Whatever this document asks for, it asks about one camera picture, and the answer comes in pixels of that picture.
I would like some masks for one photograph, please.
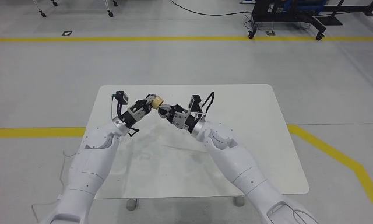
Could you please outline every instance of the caster wheel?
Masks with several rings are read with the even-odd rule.
[[[137,199],[128,199],[126,204],[126,209],[129,211],[134,211],[138,205]]]
[[[316,40],[320,41],[324,35],[322,33],[317,33]]]

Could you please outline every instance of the white table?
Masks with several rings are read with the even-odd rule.
[[[269,85],[111,85],[98,91],[86,133],[110,120],[111,95],[124,90],[129,103],[155,93],[164,103],[188,107],[192,95],[215,91],[207,120],[233,129],[256,157],[265,176],[283,194],[304,194],[309,186]],[[95,199],[239,196],[204,146],[152,111],[122,138],[110,175]]]

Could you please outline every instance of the power cable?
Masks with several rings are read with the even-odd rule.
[[[190,9],[187,9],[181,5],[178,5],[177,3],[175,3],[173,0],[170,0],[174,5],[178,6],[179,8],[182,8],[188,12],[191,12],[191,13],[195,13],[195,14],[199,14],[199,15],[203,15],[203,16],[228,16],[228,15],[236,15],[236,14],[242,14],[242,13],[251,13],[250,11],[245,11],[245,12],[233,12],[233,13],[225,13],[225,14],[207,14],[207,13],[199,13],[199,12],[195,12],[195,11],[192,11]]]

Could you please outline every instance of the black cable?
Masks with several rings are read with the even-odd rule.
[[[246,22],[244,23],[244,26],[246,27],[246,29],[248,29],[248,30],[252,30],[252,28],[246,26],[246,24],[247,24],[248,22],[251,22],[250,18],[246,15],[246,13],[245,13],[245,17],[248,19],[248,21],[246,21]],[[262,27],[262,26],[263,26],[263,22],[262,22],[261,26],[258,26],[258,24],[255,24],[255,27],[256,27],[257,29],[260,28],[260,27]]]
[[[180,6],[178,5],[177,3],[175,3],[173,0],[170,0],[174,5],[178,6],[179,8],[182,8],[183,10],[186,10],[188,12],[191,12],[191,13],[195,13],[195,14],[199,14],[199,15],[203,15],[203,16],[228,16],[228,15],[236,15],[236,14],[242,14],[242,13],[251,13],[249,11],[245,11],[245,12],[234,12],[234,13],[225,13],[225,14],[207,14],[207,13],[199,13],[199,12],[195,12],[195,11],[192,11],[192,10],[189,10],[183,6]]]
[[[202,104],[202,107],[203,107],[207,103],[207,101],[211,98],[211,101],[210,101],[209,105],[206,108],[206,113],[209,111],[209,108],[210,108],[211,104],[214,102],[214,97],[215,97],[215,92],[211,92],[211,94],[209,95],[209,97],[207,97],[206,101]]]

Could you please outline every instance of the floor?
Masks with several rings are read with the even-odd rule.
[[[338,16],[344,26],[316,31],[275,23],[260,40],[204,40],[247,36],[244,15],[200,16],[169,0],[117,0],[107,16],[103,0],[0,0],[0,128],[84,127],[101,85],[267,83],[289,125],[302,129],[361,163],[373,178],[373,19]],[[175,0],[194,11],[250,11],[241,0]],[[189,40],[5,42],[4,38],[202,36]],[[281,40],[271,37],[282,36]],[[371,223],[372,201],[356,175],[310,143],[291,135],[310,191],[291,195],[319,223]],[[80,138],[0,138],[0,223],[36,223],[31,204],[61,192],[62,151]],[[62,176],[66,181],[67,174]],[[39,218],[53,205],[37,206]],[[247,202],[230,197],[95,200],[90,223],[260,223]]]

